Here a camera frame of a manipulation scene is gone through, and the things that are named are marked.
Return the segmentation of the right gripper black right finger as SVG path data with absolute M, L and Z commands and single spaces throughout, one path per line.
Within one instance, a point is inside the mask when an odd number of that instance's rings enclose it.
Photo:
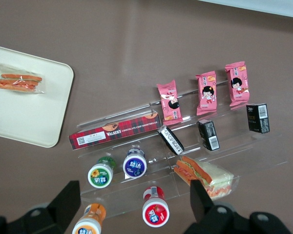
M 253 212 L 248 218 L 231 207 L 214 204 L 199 180 L 190 182 L 190 204 L 196 222 L 186 234 L 289 234 L 291 231 L 275 215 Z

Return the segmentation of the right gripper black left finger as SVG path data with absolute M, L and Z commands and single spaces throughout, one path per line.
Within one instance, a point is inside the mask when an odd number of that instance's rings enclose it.
M 46 207 L 31 209 L 9 223 L 0 216 L 0 234 L 63 234 L 80 206 L 80 183 L 73 180 Z

